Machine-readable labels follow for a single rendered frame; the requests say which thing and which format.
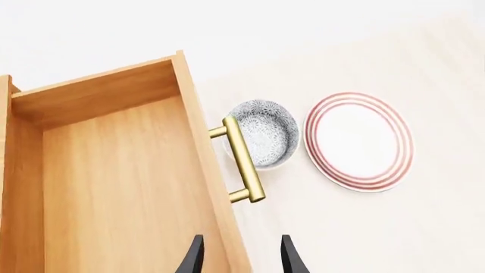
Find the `wooden drawer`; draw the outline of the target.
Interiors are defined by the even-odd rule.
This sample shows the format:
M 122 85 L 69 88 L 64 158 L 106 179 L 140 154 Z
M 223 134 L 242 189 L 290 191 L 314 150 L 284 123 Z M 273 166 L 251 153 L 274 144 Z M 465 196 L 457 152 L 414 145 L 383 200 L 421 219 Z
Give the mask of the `wooden drawer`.
M 252 273 L 185 56 L 12 95 L 0 273 Z

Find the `white plate with red rings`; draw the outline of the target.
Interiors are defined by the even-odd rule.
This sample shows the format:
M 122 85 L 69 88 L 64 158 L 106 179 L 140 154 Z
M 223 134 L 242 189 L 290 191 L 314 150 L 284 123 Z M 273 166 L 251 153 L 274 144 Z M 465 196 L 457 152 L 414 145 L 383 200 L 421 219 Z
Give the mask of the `white plate with red rings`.
M 335 93 L 310 108 L 303 124 L 308 156 L 329 181 L 360 193 L 397 186 L 414 157 L 399 113 L 364 93 Z

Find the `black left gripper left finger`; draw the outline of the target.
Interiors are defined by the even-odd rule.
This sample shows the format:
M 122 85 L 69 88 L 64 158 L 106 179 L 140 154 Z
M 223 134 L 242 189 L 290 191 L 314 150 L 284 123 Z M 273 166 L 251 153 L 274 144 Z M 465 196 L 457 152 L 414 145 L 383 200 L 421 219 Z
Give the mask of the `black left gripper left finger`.
M 183 261 L 174 273 L 202 273 L 204 256 L 204 237 L 201 234 L 197 234 L 194 236 Z

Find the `wooden cabinet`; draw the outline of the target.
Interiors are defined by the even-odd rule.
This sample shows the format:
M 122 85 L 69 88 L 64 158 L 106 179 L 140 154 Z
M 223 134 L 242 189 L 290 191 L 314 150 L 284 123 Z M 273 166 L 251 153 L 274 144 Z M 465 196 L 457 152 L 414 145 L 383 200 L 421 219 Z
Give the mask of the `wooden cabinet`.
M 11 113 L 12 95 L 20 93 L 12 83 L 12 77 L 8 74 L 0 76 L 0 121 L 5 122 Z

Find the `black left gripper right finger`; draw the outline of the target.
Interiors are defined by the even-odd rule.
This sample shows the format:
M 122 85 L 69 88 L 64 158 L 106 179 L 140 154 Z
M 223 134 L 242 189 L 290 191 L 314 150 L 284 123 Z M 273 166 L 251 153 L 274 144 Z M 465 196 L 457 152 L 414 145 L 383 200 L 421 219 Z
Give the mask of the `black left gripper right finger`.
M 310 273 L 299 256 L 290 235 L 284 234 L 281 237 L 280 256 L 283 273 Z

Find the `patterned grey bowl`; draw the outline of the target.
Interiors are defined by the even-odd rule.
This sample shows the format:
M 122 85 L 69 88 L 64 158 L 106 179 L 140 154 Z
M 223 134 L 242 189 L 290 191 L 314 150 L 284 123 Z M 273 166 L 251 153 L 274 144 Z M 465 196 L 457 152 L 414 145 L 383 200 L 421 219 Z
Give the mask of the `patterned grey bowl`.
M 258 171 L 278 168 L 299 148 L 299 125 L 281 104 L 253 99 L 238 104 L 228 115 L 237 120 Z

